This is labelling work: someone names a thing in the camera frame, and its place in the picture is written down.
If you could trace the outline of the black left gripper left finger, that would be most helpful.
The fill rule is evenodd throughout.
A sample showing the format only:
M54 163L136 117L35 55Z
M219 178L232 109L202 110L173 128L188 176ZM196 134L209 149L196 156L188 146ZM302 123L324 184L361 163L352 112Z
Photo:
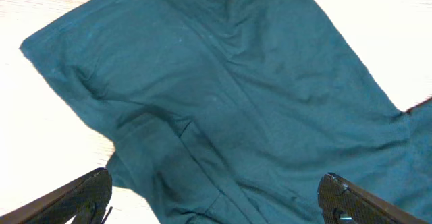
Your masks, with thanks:
M111 175L99 167L1 216L1 224L104 224L111 196Z

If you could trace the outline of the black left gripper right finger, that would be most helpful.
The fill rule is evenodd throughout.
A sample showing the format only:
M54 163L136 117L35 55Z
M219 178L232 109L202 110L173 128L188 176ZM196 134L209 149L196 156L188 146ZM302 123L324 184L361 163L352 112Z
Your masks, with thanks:
M317 193L325 224L427 224L335 173L321 178Z

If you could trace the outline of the dark teal t-shirt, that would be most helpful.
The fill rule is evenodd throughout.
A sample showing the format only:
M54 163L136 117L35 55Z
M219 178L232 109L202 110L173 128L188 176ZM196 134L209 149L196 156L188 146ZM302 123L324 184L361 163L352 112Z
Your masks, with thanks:
M399 111L314 0L91 0L20 48L161 223L322 223L328 172L431 220L431 104Z

